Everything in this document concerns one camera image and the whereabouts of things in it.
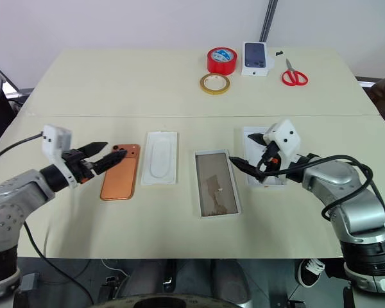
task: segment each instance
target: black cable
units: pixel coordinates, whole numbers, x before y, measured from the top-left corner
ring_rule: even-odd
[[[283,169],[283,170],[279,170],[279,171],[268,171],[268,172],[263,172],[263,171],[260,170],[261,165],[264,163],[264,159],[262,158],[258,162],[257,167],[255,168],[255,170],[256,170],[257,174],[260,175],[260,176],[286,175],[288,173],[294,173],[294,172],[297,172],[297,171],[302,171],[304,169],[307,169],[307,168],[310,168],[310,167],[313,167],[313,166],[317,166],[317,165],[323,164],[325,162],[330,162],[332,160],[338,160],[338,159],[345,159],[345,160],[351,161],[353,165],[357,166],[361,170],[361,172],[366,177],[366,181],[358,189],[356,189],[353,192],[351,192],[350,194],[348,194],[348,195],[346,195],[346,196],[344,196],[344,197],[342,197],[342,198],[340,198],[340,199],[338,199],[338,200],[328,204],[326,207],[323,208],[323,210],[321,211],[322,217],[324,219],[326,219],[327,221],[330,221],[330,217],[327,215],[327,213],[328,213],[328,211],[330,209],[333,209],[337,205],[340,205],[343,202],[346,202],[349,199],[352,199],[353,197],[357,196],[358,194],[363,192],[372,183],[373,172],[372,172],[371,168],[369,168],[366,165],[361,164],[354,157],[351,157],[351,156],[348,156],[348,155],[333,155],[333,156],[329,156],[329,157],[325,157],[325,158],[320,158],[320,159],[314,160],[313,162],[308,162],[306,164],[302,164],[302,165],[295,166],[295,167],[292,167],[292,168],[287,168],[287,169]]]
[[[73,276],[74,279],[77,279],[78,277],[80,277],[82,274],[84,274],[84,272],[86,271],[86,269],[89,267],[91,263],[91,259],[89,259],[87,261],[87,263],[84,265],[83,269],[81,271],[79,271],[77,273],[77,275]],[[65,280],[65,281],[59,281],[59,282],[56,282],[56,281],[46,281],[46,280],[39,280],[42,284],[48,284],[50,286],[61,286],[63,284],[68,284],[70,283],[71,281],[70,280]]]
[[[23,140],[17,141],[16,143],[13,143],[11,146],[8,146],[7,148],[5,148],[3,151],[0,151],[0,156],[3,155],[4,153],[6,153],[8,150],[11,150],[12,148],[14,148],[14,147],[16,147],[22,143],[28,142],[28,141],[33,140],[33,139],[40,138],[41,136],[43,136],[43,132],[38,133],[37,135],[31,136],[31,137],[25,138]]]
[[[58,268],[57,266],[55,266],[52,262],[50,262],[49,259],[47,259],[43,254],[42,252],[39,250],[39,248],[37,247],[35,241],[34,241],[34,238],[30,232],[30,229],[27,225],[27,222],[24,222],[24,228],[26,229],[26,232],[27,232],[27,236],[30,240],[30,243],[31,245],[33,246],[34,250],[37,252],[37,254],[40,256],[41,259],[43,259],[44,261],[46,261],[52,268],[54,268],[59,274],[61,274],[62,276],[64,276],[65,278],[68,278],[69,280],[71,280],[71,282],[73,282],[76,286],[78,286],[86,295],[87,297],[89,298],[90,302],[92,305],[94,305],[94,300],[92,299],[91,297],[91,294],[89,292],[89,290],[87,290],[81,283],[79,283],[77,280],[75,280],[74,278],[72,278],[72,276],[68,275],[67,273],[65,273],[64,271],[62,271],[60,268]]]
[[[0,156],[3,155],[4,153],[6,153],[7,151],[11,150],[12,148],[20,145],[20,144],[23,144],[25,142],[28,142],[28,141],[31,141],[33,139],[37,139],[37,138],[40,138],[41,136],[43,135],[43,132],[41,133],[38,133],[37,135],[34,135],[34,136],[31,136],[31,137],[28,137],[28,138],[25,138],[23,140],[20,140],[10,146],[8,146],[7,148],[5,148],[4,150],[0,151]],[[41,251],[39,250],[39,248],[37,247],[34,239],[33,239],[33,236],[31,235],[31,232],[30,232],[30,229],[27,225],[27,222],[24,222],[24,227],[27,231],[27,235],[28,235],[28,238],[30,239],[30,243],[31,245],[33,246],[34,250],[37,252],[37,254],[44,260],[46,261],[52,268],[54,268],[59,274],[61,274],[62,276],[64,276],[65,278],[68,278],[71,282],[73,282],[74,284],[76,284],[89,298],[89,300],[91,301],[91,304],[94,305],[94,301],[89,293],[89,291],[83,287],[83,285],[81,285],[77,280],[75,280],[75,278],[69,276],[68,274],[66,274],[65,272],[63,272],[60,268],[58,268],[57,266],[55,266],[53,263],[51,263],[42,253]]]

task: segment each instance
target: table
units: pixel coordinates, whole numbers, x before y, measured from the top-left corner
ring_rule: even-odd
[[[301,154],[322,157],[348,154],[368,164],[385,200],[385,123],[378,115],[289,117],[302,138]],[[134,197],[99,198],[103,175],[79,188],[64,189],[34,212],[28,223],[38,247],[48,257],[64,258],[310,258],[339,257],[322,204],[300,184],[283,189],[245,185],[234,168],[243,212],[239,216],[200,219],[194,151],[227,149],[243,154],[241,128],[268,126],[282,117],[17,117],[0,140],[0,149],[39,132],[46,123],[73,131],[72,147],[92,141],[138,143],[146,134],[179,133],[176,185],[141,186],[141,151]],[[40,141],[23,144],[0,158],[0,183],[48,161]],[[35,257],[24,230],[18,252]]]
[[[284,54],[275,56],[276,51]],[[22,110],[36,116],[237,117],[378,114],[341,57],[327,48],[270,48],[267,78],[241,76],[211,96],[200,89],[208,50],[70,49]],[[305,87],[280,81],[286,58],[308,75]]]

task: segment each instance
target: floor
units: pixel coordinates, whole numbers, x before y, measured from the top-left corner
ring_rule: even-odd
[[[106,277],[117,276],[124,278],[119,271],[107,269],[101,260],[52,259],[52,261],[82,283],[97,300],[100,286]],[[136,267],[137,260],[106,260],[112,268],[120,268],[131,273]],[[287,298],[302,300],[308,308],[343,307],[343,289],[348,285],[345,280],[321,276],[319,282],[312,288],[306,289],[295,280],[295,269],[298,260],[291,259],[241,259],[239,263],[244,269],[254,307],[285,307]],[[179,260],[175,292],[186,293],[189,287],[196,288],[199,275],[206,275],[209,261],[203,261],[203,266],[197,268],[196,262]],[[44,261],[37,258],[19,258],[19,267],[23,275],[40,273],[38,289],[29,291],[31,308],[78,308],[89,307],[90,303],[83,292],[75,285],[61,277]],[[200,293],[210,295],[210,285],[200,284]]]

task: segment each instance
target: wall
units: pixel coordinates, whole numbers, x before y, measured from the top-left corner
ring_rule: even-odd
[[[0,68],[34,87],[66,47],[239,47],[268,0],[0,0]],[[271,46],[336,48],[356,75],[385,76],[385,0],[279,0]]]

